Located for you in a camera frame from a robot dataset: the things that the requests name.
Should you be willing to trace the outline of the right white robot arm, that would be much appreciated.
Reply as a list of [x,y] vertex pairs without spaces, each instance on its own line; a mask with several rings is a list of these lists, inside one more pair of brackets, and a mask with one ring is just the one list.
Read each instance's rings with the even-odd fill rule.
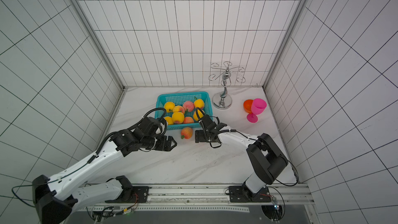
[[273,184],[291,164],[268,134],[263,133],[257,137],[244,134],[220,122],[218,118],[217,121],[213,121],[212,117],[200,108],[194,110],[194,115],[201,126],[201,129],[195,132],[197,143],[208,143],[214,149],[223,144],[235,145],[246,151],[254,172],[240,187],[245,198],[252,199],[265,186]]

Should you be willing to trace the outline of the orange-pink peach bottom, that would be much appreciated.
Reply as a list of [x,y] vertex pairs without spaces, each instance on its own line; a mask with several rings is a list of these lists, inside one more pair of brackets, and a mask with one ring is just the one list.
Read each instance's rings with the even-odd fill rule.
[[173,113],[183,113],[183,114],[185,114],[185,108],[183,106],[176,105],[173,108]]

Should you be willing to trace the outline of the pink peach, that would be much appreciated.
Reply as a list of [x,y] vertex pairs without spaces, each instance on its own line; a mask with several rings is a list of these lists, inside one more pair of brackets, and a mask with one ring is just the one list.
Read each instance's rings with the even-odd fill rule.
[[189,113],[193,112],[195,109],[195,105],[192,101],[185,101],[182,106],[185,109],[185,112],[189,112]]

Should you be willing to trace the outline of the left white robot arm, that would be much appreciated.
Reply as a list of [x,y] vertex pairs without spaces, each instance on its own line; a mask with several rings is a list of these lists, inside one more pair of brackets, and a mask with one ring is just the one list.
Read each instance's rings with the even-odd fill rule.
[[108,134],[98,149],[73,166],[50,177],[41,175],[32,182],[32,200],[42,224],[59,224],[73,212],[100,202],[137,203],[135,187],[125,176],[84,187],[90,178],[132,152],[171,151],[177,143],[166,136],[167,113],[153,118],[147,112],[136,124]]

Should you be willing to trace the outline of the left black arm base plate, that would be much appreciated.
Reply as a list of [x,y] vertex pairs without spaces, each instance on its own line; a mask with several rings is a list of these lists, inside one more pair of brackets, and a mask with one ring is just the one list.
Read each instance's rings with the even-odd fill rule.
[[146,203],[149,196],[148,186],[133,186],[123,189],[115,203]]

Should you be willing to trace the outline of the yellow peach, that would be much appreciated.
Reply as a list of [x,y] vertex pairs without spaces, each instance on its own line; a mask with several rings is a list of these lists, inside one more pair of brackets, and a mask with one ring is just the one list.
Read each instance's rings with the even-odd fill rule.
[[194,123],[194,119],[192,117],[185,117],[183,124],[191,124]]
[[205,103],[202,99],[197,99],[194,101],[194,106],[195,106],[195,108],[203,109],[205,106]]
[[172,122],[174,124],[183,124],[184,120],[185,120],[184,113],[175,112],[172,114]]
[[195,111],[193,114],[193,119],[195,122],[199,122],[203,116],[204,114],[201,111]]
[[165,121],[167,122],[167,125],[173,125],[174,122],[170,116],[164,117]]
[[176,105],[173,102],[166,102],[163,107],[166,109],[167,113],[172,113],[175,106]]

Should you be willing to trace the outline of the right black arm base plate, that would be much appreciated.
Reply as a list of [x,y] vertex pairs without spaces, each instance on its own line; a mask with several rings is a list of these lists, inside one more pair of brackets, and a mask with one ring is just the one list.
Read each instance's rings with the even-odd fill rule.
[[226,194],[232,203],[269,203],[272,202],[272,196],[267,187],[263,187],[257,193],[252,193],[243,186],[229,186]]

